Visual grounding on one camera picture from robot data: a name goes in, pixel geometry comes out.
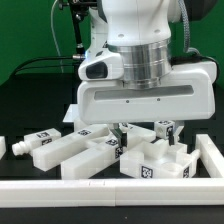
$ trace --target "black table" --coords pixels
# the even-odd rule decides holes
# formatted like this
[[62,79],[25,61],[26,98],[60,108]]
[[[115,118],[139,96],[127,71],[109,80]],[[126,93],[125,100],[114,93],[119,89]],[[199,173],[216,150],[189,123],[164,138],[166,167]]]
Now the black table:
[[[60,168],[43,172],[29,155],[15,157],[11,145],[33,132],[56,128],[62,135],[73,131],[62,120],[71,103],[76,103],[80,81],[72,74],[22,74],[0,86],[0,136],[6,136],[7,153],[0,161],[0,181],[60,179]],[[181,140],[194,149],[196,134],[209,134],[224,150],[224,90],[214,87],[216,114],[210,120],[187,121]],[[95,178],[120,177],[119,164]],[[198,176],[207,176],[199,161]],[[24,208],[0,209],[0,223],[101,224],[101,223],[223,223],[224,206],[148,206],[116,208]]]

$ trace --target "white plastic block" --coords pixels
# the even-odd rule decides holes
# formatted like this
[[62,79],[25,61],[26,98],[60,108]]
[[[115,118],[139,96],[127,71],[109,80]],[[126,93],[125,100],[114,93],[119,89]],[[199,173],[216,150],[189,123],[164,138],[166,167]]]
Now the white plastic block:
[[156,132],[156,136],[162,139],[169,138],[169,131],[175,129],[175,122],[173,121],[156,121],[154,130]]
[[224,178],[224,158],[208,135],[196,135],[201,160],[212,178]]
[[120,155],[142,141],[143,137],[153,141],[155,132],[131,125],[127,131],[128,147],[120,148],[117,139],[113,134],[107,138],[101,137],[87,141],[91,146],[82,153],[61,163],[61,175],[64,180],[86,179],[104,170],[108,166],[117,162]]
[[90,125],[51,144],[33,150],[34,166],[47,171],[86,149],[88,139],[109,134],[106,125]]
[[24,141],[12,145],[12,151],[15,156],[25,153],[29,153],[32,156],[33,149],[50,144],[59,138],[61,138],[61,133],[54,128],[25,135]]
[[0,159],[4,156],[6,152],[5,137],[0,137]]
[[70,104],[67,113],[64,117],[64,123],[73,123],[74,120],[79,117],[78,104]]
[[0,182],[0,207],[115,206],[113,181]]
[[126,179],[116,184],[116,206],[223,204],[224,179]]
[[123,154],[120,157],[120,172],[144,179],[189,178],[195,175],[199,152],[187,154],[184,144],[168,146],[167,140],[159,141],[164,142],[142,142]]
[[0,182],[1,208],[150,205],[224,205],[224,179]]

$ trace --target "cable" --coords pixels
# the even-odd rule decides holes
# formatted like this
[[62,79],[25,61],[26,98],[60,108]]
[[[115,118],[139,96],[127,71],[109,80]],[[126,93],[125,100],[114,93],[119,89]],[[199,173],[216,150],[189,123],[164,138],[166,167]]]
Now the cable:
[[215,80],[215,82],[216,82],[220,77],[221,69],[220,69],[219,63],[212,57],[198,55],[196,53],[191,56],[187,56],[187,57],[186,56],[173,57],[171,59],[171,65],[173,66],[173,65],[180,65],[180,64],[186,64],[186,63],[198,63],[198,62],[201,62],[204,60],[212,61],[216,64],[216,67],[217,67],[217,75],[216,75],[216,80]]
[[16,73],[21,70],[23,67],[25,67],[26,65],[32,64],[34,62],[38,62],[38,61],[62,61],[62,60],[73,60],[72,56],[61,56],[61,57],[43,57],[43,58],[34,58],[34,59],[30,59],[28,61],[23,62],[22,64],[20,64],[19,66],[17,66],[14,71],[11,73],[10,77],[13,77],[16,75]]
[[[74,63],[74,64],[62,64],[63,67],[73,67],[75,65],[77,65],[79,63]],[[21,68],[19,70],[17,70],[16,74],[20,71],[24,71],[24,70],[29,70],[29,69],[43,69],[43,68],[58,68],[61,67],[61,65],[47,65],[47,66],[34,66],[34,67],[26,67],[26,68]]]
[[196,48],[190,47],[191,45],[190,25],[189,25],[187,9],[186,9],[184,0],[178,0],[178,2],[181,9],[182,19],[184,24],[184,53],[194,52],[199,55],[200,52]]
[[[52,5],[52,8],[51,8],[51,32],[52,32],[52,36],[53,36],[53,39],[54,39],[54,44],[55,44],[55,47],[56,47],[56,50],[57,50],[57,54],[59,57],[61,57],[61,51],[60,51],[60,48],[59,48],[59,45],[58,45],[58,41],[57,41],[57,37],[56,37],[56,34],[55,34],[55,29],[54,29],[54,12],[55,12],[55,9],[56,9],[56,5],[58,3],[58,0],[55,0],[54,4]],[[64,68],[62,66],[62,61],[60,61],[60,64],[61,64],[61,72],[64,73]]]

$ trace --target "black and white sticker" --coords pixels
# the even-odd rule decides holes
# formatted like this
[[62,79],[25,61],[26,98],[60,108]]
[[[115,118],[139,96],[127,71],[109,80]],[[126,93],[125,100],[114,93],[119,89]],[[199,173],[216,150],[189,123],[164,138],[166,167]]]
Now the black and white sticker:
[[115,146],[118,144],[117,140],[115,139],[111,139],[108,142],[106,142],[106,144],[111,145],[111,146]]
[[52,139],[51,139],[51,138],[46,139],[46,140],[43,140],[43,141],[42,141],[42,145],[46,145],[46,144],[48,144],[48,143],[50,143],[50,142],[52,142]]
[[127,123],[122,123],[122,126],[125,128],[128,128],[128,124]]
[[173,126],[170,126],[166,129],[166,137],[169,136],[169,132],[173,131]]
[[123,155],[123,147],[118,147],[115,149],[115,159],[120,158],[121,155]]
[[91,132],[90,131],[87,131],[87,130],[82,130],[82,131],[78,132],[78,134],[83,135],[83,136],[86,136],[86,135],[91,134]]
[[107,41],[106,41],[105,44],[103,45],[103,48],[108,48],[108,43],[107,43]]
[[153,170],[146,166],[141,166],[141,177],[145,179],[153,178]]
[[42,133],[37,134],[37,137],[39,137],[39,138],[46,138],[48,136],[50,136],[50,135],[47,132],[42,132]]
[[171,123],[170,121],[159,121],[159,124],[162,124],[162,125],[168,125],[170,123]]
[[189,178],[189,170],[190,170],[189,167],[187,167],[187,168],[184,170],[184,174],[183,174],[183,177],[184,177],[184,178]]

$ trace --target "green screen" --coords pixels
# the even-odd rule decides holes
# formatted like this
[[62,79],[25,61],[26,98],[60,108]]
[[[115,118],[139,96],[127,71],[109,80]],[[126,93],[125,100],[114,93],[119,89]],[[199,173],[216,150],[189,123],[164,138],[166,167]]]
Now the green screen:
[[[20,63],[35,57],[57,55],[50,28],[50,11],[53,2],[54,0],[1,0],[0,84],[8,79],[13,69]],[[198,48],[203,55],[217,59],[222,70],[224,69],[223,9],[224,1],[220,0],[206,18],[191,23],[191,46]],[[181,55],[183,24],[172,24],[171,30],[172,52],[174,55]],[[56,10],[55,31],[62,55],[75,53],[75,38],[69,8],[63,11]],[[90,44],[89,19],[81,24],[81,31],[87,48]],[[44,72],[60,72],[60,68],[48,69]],[[218,83],[224,87],[222,74]]]

